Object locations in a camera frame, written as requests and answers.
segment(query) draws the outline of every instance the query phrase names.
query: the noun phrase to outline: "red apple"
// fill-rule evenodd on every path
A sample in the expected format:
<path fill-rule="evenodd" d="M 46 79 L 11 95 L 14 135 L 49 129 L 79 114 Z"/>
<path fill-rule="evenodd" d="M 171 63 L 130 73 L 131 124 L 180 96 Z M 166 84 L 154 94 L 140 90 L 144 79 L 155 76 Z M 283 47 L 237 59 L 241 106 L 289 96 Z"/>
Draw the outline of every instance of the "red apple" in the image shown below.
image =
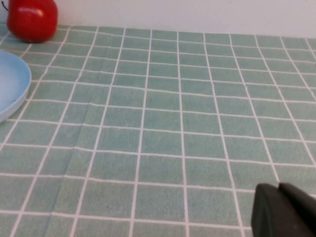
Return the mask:
<path fill-rule="evenodd" d="M 55 34 L 57 18 L 54 0 L 9 0 L 6 24 L 11 33 L 21 40 L 40 43 Z"/>

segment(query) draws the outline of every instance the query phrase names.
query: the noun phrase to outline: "light blue plate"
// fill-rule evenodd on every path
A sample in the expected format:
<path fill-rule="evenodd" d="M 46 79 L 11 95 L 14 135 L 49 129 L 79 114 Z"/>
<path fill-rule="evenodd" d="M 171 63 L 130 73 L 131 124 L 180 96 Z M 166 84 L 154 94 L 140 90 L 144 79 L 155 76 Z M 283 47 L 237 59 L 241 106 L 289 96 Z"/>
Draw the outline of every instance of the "light blue plate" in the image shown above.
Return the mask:
<path fill-rule="evenodd" d="M 31 70 L 19 57 L 0 50 L 0 122 L 10 117 L 24 102 Z"/>

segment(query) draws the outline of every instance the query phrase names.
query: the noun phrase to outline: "white wall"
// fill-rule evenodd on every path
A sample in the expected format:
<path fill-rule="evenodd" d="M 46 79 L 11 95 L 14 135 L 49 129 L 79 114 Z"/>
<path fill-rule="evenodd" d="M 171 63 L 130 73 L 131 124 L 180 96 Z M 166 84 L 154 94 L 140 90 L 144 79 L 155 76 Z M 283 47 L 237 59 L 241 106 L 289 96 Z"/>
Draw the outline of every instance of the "white wall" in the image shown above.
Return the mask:
<path fill-rule="evenodd" d="M 316 38 L 316 0 L 56 0 L 56 3 L 59 24 Z M 0 10 L 0 21 L 6 16 Z"/>

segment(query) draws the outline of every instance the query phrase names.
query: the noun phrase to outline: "black plastic object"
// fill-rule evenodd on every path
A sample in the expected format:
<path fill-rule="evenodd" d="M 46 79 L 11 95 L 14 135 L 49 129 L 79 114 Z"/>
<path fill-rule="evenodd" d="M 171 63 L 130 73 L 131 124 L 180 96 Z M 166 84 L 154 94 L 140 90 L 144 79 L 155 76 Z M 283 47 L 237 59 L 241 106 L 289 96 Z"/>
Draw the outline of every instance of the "black plastic object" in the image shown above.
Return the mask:
<path fill-rule="evenodd" d="M 309 227 L 309 223 L 316 225 L 315 204 L 313 198 L 290 184 L 280 184 L 279 189 L 258 184 L 251 217 L 253 236 L 316 237 Z"/>

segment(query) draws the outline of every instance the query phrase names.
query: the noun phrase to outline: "table surface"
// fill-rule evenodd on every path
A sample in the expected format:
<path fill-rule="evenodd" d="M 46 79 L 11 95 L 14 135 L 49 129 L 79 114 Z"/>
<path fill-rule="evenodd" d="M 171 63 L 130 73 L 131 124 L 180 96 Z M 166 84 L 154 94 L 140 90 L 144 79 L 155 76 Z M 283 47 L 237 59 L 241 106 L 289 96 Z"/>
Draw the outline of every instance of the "table surface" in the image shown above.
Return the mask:
<path fill-rule="evenodd" d="M 256 184 L 316 197 L 316 39 L 0 24 L 32 84 L 0 124 L 0 236 L 251 236 Z"/>

